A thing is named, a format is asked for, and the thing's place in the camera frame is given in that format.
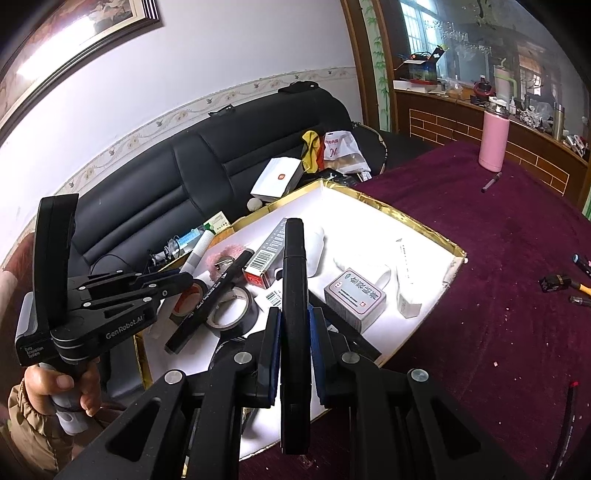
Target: roll of tape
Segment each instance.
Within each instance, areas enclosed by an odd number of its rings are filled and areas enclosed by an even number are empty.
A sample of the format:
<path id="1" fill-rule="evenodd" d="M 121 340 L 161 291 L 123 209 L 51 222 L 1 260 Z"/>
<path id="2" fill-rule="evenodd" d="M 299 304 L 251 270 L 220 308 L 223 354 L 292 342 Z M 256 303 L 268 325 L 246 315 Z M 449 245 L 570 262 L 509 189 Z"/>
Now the roll of tape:
<path id="1" fill-rule="evenodd" d="M 215 316 L 219 307 L 222 303 L 232 300 L 245 301 L 242 313 L 233 322 L 230 322 L 227 325 L 218 325 L 215 322 Z M 208 315 L 206 325 L 217 337 L 220 337 L 222 340 L 229 340 L 250 332 L 255 326 L 257 319 L 258 309 L 252 300 L 250 292 L 245 288 L 234 286 L 220 298 L 219 303 Z"/>
<path id="2" fill-rule="evenodd" d="M 203 297 L 207 293 L 209 288 L 205 285 L 205 282 L 195 278 L 193 285 L 181 293 L 177 303 L 174 305 L 174 309 L 170 314 L 170 319 L 179 325 L 184 318 L 193 311 L 193 309 L 199 305 L 199 302 L 203 300 Z"/>

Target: black leather sofa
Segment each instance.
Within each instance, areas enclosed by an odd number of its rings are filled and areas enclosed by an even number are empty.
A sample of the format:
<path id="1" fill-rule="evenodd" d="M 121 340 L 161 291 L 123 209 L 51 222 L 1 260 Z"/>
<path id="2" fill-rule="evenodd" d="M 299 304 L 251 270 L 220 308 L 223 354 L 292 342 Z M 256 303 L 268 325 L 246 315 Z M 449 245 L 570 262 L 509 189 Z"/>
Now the black leather sofa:
<path id="1" fill-rule="evenodd" d="M 226 108 L 138 155 L 80 198 L 69 275 L 87 275 L 91 268 L 143 271 L 149 252 L 162 251 L 174 235 L 219 211 L 230 222 L 247 215 L 250 191 L 268 160 L 300 158 L 301 136 L 310 129 L 353 131 L 372 173 L 379 173 L 384 148 L 378 137 L 353 128 L 343 104 L 319 87 Z M 381 135 L 388 168 L 429 149 L 416 139 Z M 128 403 L 142 391 L 131 340 L 101 364 L 111 399 Z"/>

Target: brown jacket sleeve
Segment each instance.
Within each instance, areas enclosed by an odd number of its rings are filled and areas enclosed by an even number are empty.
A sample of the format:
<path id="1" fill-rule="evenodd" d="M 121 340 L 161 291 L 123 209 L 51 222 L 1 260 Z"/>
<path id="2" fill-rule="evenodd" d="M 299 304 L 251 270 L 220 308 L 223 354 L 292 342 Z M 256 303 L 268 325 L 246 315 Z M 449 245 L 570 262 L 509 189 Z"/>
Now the brown jacket sleeve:
<path id="1" fill-rule="evenodd" d="M 20 469 L 18 478 L 53 478 L 70 462 L 73 438 L 64 433 L 57 417 L 33 410 L 24 380 L 12 389 L 8 410 L 10 421 L 0 429 L 2 461 Z"/>

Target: sofa backrest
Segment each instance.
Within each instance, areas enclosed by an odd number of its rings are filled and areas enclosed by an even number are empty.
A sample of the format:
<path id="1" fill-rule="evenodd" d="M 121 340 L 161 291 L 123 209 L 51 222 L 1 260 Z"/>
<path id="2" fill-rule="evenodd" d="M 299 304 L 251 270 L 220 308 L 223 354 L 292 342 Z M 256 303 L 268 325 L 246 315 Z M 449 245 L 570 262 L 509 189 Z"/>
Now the sofa backrest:
<path id="1" fill-rule="evenodd" d="M 300 158 L 310 129 L 351 129 L 345 106 L 321 88 L 252 100 L 146 150 L 80 198 L 70 276 L 95 263 L 94 273 L 129 270 L 122 260 L 142 271 L 148 251 L 162 251 L 219 211 L 230 222 L 247 215 L 269 159 Z"/>

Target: white plastic bag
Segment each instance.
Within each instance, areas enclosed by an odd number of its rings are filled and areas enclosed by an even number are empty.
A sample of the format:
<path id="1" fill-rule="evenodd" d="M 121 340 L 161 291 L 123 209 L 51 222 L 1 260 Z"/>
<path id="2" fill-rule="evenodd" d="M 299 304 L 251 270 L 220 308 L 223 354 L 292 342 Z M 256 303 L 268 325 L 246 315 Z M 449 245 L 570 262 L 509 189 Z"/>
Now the white plastic bag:
<path id="1" fill-rule="evenodd" d="M 343 174 L 371 171 L 355 137 L 346 130 L 328 132 L 324 136 L 324 166 Z"/>

